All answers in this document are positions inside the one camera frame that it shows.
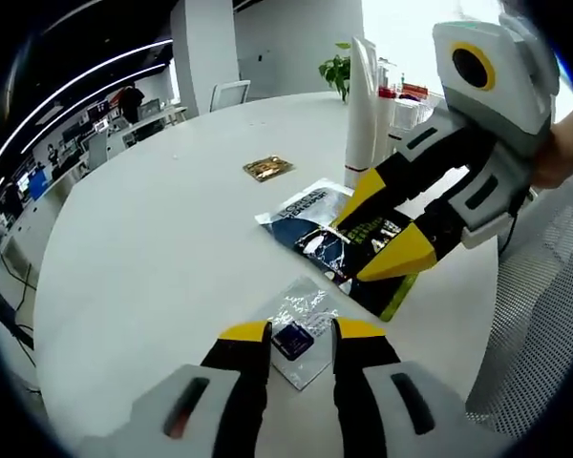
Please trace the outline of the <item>person's right hand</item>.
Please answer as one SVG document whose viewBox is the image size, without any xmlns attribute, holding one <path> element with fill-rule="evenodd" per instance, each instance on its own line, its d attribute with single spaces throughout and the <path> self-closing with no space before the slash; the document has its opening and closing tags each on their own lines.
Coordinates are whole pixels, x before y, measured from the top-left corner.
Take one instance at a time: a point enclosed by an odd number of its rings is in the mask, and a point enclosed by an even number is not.
<svg viewBox="0 0 573 458">
<path fill-rule="evenodd" d="M 534 157 L 531 185 L 555 189 L 573 177 L 573 110 L 551 126 L 549 137 Z"/>
</svg>

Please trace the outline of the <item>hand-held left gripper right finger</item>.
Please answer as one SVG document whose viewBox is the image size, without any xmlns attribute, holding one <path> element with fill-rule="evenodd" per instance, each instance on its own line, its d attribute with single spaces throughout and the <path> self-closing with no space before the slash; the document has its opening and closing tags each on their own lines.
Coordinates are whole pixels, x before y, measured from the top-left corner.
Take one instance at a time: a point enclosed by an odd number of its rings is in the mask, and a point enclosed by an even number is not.
<svg viewBox="0 0 573 458">
<path fill-rule="evenodd" d="M 459 396 L 424 367 L 402 362 L 385 331 L 332 321 L 333 400 L 346 457 L 466 457 Z"/>
</svg>

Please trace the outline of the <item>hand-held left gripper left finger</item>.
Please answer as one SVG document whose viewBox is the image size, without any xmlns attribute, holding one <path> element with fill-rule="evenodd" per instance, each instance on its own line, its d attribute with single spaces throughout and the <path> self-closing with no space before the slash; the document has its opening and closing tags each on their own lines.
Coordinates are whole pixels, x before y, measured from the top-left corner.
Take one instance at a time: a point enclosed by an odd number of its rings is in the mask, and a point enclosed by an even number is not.
<svg viewBox="0 0 573 458">
<path fill-rule="evenodd" d="M 267 402 L 272 324 L 223 331 L 132 407 L 134 457 L 252 457 Z"/>
</svg>

